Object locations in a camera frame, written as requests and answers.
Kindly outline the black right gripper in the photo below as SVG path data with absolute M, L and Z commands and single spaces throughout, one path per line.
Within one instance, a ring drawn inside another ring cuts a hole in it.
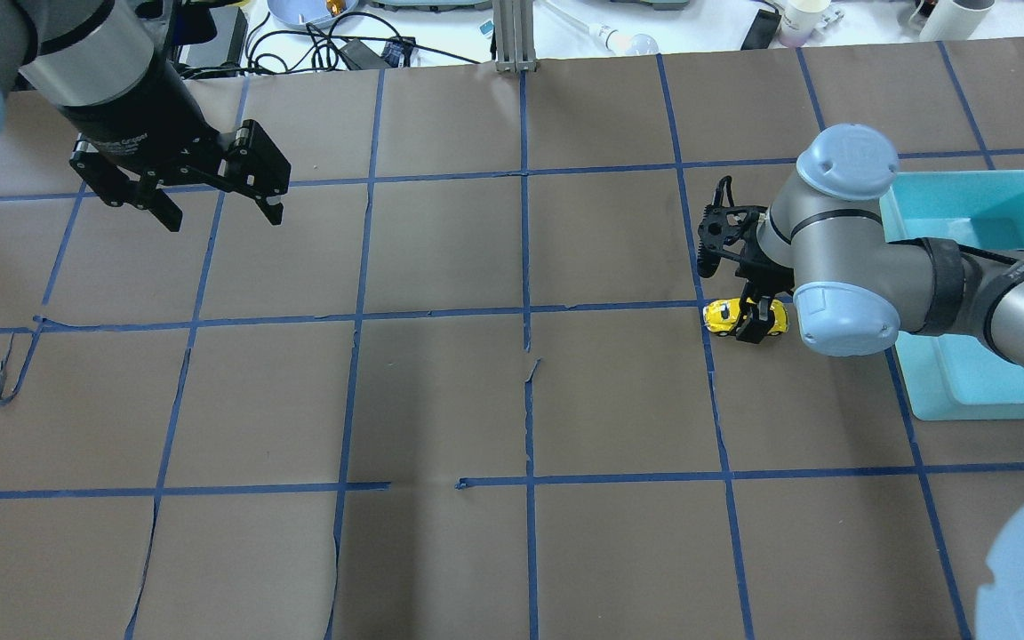
M 727 260 L 735 264 L 734 275 L 742 283 L 734 337 L 740 343 L 759 344 L 772 331 L 772 323 L 784 319 L 781 294 L 792 295 L 796 284 L 792 268 L 780 266 L 765 255 L 757 242 L 757 224 L 764 221 L 765 207 L 736 205 L 732 177 L 716 183 L 714 198 L 703 207 L 696 230 L 696 272 L 700 279 L 716 274 Z

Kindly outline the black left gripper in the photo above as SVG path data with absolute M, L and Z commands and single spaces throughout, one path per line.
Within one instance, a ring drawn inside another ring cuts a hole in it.
M 106 104 L 60 106 L 80 132 L 69 165 L 110 206 L 147 211 L 179 232 L 183 211 L 163 185 L 211 185 L 251 199 L 272 226 L 284 219 L 282 197 L 292 164 L 256 120 L 220 133 L 174 70 L 150 73 Z

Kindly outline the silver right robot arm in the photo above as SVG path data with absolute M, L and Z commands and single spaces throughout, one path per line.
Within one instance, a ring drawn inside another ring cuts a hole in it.
M 892 141 L 861 123 L 829 126 L 796 159 L 768 206 L 736 206 L 723 177 L 696 231 L 696 272 L 734 260 L 743 280 L 732 332 L 760 343 L 790 294 L 804 344 L 868 356 L 900 332 L 976 339 L 1024 368 L 1024 248 L 981 250 L 938 236 L 889 242 L 879 202 L 900 170 Z

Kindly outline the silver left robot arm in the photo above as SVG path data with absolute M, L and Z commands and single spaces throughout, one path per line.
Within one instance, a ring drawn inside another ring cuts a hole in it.
M 147 211 L 175 232 L 183 214 L 165 188 L 206 185 L 282 222 L 287 157 L 259 122 L 212 127 L 125 1 L 0 1 L 0 134 L 17 77 L 78 130 L 70 166 L 106 205 Z

